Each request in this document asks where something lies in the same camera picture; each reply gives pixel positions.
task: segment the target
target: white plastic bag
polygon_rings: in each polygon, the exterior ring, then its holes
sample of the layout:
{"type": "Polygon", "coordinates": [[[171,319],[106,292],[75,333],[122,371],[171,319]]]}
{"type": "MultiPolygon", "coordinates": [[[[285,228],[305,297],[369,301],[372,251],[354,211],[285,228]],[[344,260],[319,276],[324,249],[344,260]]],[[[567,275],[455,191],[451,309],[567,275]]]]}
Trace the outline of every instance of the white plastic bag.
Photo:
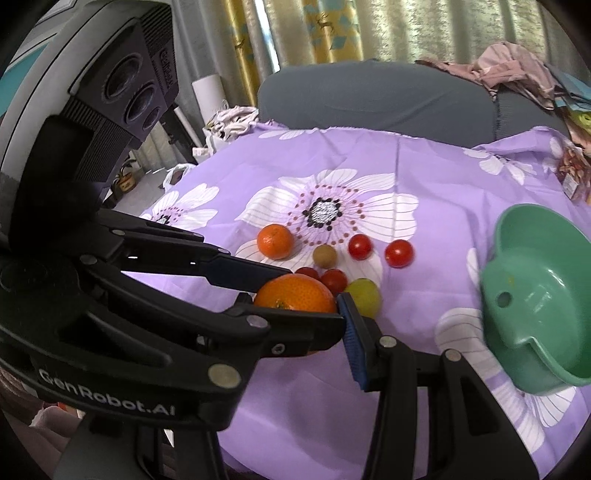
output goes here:
{"type": "Polygon", "coordinates": [[[170,171],[166,174],[164,181],[162,182],[164,191],[169,191],[180,181],[181,178],[183,178],[188,172],[190,172],[195,167],[196,165],[193,165],[191,163],[179,163],[174,168],[171,168],[170,171]]]}

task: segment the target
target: red cherry tomato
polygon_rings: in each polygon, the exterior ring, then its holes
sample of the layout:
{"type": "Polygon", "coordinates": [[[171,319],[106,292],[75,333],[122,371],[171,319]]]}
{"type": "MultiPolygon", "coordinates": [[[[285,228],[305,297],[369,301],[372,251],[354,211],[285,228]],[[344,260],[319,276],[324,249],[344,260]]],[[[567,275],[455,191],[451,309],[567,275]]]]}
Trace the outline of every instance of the red cherry tomato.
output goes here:
{"type": "Polygon", "coordinates": [[[386,262],[393,268],[404,268],[414,260],[414,248],[406,240],[395,240],[386,247],[386,262]]]}
{"type": "Polygon", "coordinates": [[[309,277],[315,278],[316,280],[320,280],[320,275],[312,267],[301,267],[301,268],[298,268],[295,271],[295,273],[299,273],[301,275],[308,275],[309,277]]]}
{"type": "Polygon", "coordinates": [[[358,233],[349,240],[349,255],[355,260],[365,260],[371,255],[374,246],[367,235],[358,233]]]}
{"type": "Polygon", "coordinates": [[[347,275],[338,268],[331,268],[324,272],[320,277],[320,281],[332,292],[333,295],[338,295],[343,292],[347,288],[347,285],[349,285],[347,275]]]}

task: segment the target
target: purple floral fabric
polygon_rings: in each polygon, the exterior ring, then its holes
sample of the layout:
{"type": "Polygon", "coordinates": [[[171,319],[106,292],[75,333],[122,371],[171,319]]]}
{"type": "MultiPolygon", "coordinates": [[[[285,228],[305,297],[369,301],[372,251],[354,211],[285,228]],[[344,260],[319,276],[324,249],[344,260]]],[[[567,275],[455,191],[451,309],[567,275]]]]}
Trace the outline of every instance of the purple floral fabric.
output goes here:
{"type": "MultiPolygon", "coordinates": [[[[591,234],[591,207],[574,205],[553,173],[567,141],[536,128],[468,150],[389,132],[261,124],[195,168],[143,217],[292,270],[311,265],[316,245],[332,244],[350,280],[380,285],[384,307],[377,321],[384,333],[416,350],[464,353],[543,477],[589,416],[590,387],[545,397],[518,391],[484,344],[478,285],[496,220],[511,205],[550,207],[591,234]],[[297,239],[285,261],[272,262],[256,248],[258,231],[270,223],[286,225],[297,239]],[[361,262],[346,254],[355,233],[375,245],[361,262]],[[401,270],[383,260],[397,238],[416,251],[414,263],[401,270]]],[[[236,297],[202,278],[134,277],[215,311],[236,297]]],[[[305,358],[264,359],[220,442],[271,480],[358,480],[377,401],[353,381],[341,343],[305,358]]],[[[420,393],[416,476],[426,472],[426,409],[420,393]]]]}

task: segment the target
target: green plastic bowl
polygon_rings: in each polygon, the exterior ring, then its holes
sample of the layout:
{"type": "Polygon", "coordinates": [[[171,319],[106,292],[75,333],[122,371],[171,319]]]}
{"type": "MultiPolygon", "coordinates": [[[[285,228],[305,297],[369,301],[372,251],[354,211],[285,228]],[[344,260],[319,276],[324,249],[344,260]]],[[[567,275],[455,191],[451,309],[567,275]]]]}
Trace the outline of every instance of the green plastic bowl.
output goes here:
{"type": "Polygon", "coordinates": [[[481,288],[486,343],[517,388],[591,384],[591,243],[572,223],[537,205],[506,210],[481,288]]]}

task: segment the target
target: tangerine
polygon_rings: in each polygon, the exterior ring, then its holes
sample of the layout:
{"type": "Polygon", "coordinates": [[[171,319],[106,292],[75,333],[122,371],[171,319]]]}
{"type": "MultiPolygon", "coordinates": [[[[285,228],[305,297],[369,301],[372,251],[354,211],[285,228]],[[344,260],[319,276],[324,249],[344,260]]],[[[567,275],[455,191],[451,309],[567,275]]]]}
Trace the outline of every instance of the tangerine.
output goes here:
{"type": "Polygon", "coordinates": [[[294,248],[294,236],[287,227],[272,223],[259,232],[256,245],[267,258],[281,260],[290,256],[294,248]]]}
{"type": "Polygon", "coordinates": [[[265,283],[256,294],[254,305],[302,312],[336,312],[330,290],[318,280],[299,273],[288,273],[265,283]]]}

